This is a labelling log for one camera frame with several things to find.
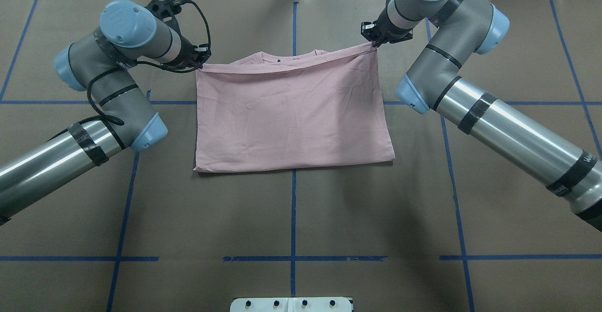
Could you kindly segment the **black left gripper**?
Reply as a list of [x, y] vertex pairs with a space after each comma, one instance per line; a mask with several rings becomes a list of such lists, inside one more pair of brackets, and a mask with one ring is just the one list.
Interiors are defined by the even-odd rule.
[[156, 19], [153, 38], [145, 44], [145, 57], [173, 70], [196, 68], [211, 56], [211, 45], [195, 46], [183, 36], [176, 15], [183, 5], [195, 5], [191, 0], [152, 0], [145, 7]]

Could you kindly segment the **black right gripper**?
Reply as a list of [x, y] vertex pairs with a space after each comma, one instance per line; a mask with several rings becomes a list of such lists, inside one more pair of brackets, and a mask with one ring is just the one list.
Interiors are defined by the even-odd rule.
[[396, 9], [389, 14], [384, 9], [376, 21], [363, 21], [361, 35], [368, 40], [374, 48], [380, 45], [401, 40], [414, 28], [414, 21], [409, 21], [400, 16]]

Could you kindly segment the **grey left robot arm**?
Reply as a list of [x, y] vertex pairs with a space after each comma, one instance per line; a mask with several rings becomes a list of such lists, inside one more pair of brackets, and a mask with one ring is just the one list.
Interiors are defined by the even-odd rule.
[[2, 166], [2, 224], [117, 153], [142, 152], [167, 136], [129, 70], [142, 64], [183, 74], [206, 63], [211, 42], [193, 45], [179, 29], [176, 15], [183, 5], [194, 1], [152, 0], [141, 6], [114, 0], [91, 34], [56, 55], [56, 74], [71, 89], [85, 92], [95, 115]]

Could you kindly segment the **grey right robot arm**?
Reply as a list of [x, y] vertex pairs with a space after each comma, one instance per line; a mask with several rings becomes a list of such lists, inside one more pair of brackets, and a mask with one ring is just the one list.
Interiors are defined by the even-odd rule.
[[438, 30], [404, 74], [396, 97], [420, 114], [436, 111], [559, 198], [595, 229], [602, 227], [601, 162], [459, 75], [472, 54], [499, 44], [510, 21], [485, 0], [387, 0], [361, 34], [375, 48], [408, 40], [422, 20]]

